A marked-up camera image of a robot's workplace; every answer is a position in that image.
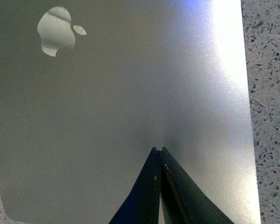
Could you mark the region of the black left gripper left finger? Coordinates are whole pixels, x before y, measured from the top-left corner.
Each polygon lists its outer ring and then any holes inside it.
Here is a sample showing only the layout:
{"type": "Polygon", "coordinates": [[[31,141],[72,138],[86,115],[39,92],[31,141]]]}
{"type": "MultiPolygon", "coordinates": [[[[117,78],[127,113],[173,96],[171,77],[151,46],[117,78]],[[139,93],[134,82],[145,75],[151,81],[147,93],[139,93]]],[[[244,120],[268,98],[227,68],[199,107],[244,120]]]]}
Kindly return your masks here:
{"type": "Polygon", "coordinates": [[[161,160],[152,148],[126,200],[111,219],[111,224],[157,224],[161,193],[161,160]]]}

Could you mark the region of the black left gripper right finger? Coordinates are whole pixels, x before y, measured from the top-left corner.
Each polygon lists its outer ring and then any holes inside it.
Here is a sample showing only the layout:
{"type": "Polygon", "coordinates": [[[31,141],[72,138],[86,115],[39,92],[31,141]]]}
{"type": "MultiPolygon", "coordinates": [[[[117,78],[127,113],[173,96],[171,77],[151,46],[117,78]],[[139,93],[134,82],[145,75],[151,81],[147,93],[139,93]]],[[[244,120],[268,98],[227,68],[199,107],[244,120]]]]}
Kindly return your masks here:
{"type": "Polygon", "coordinates": [[[232,224],[164,147],[161,203],[166,224],[232,224]]]}

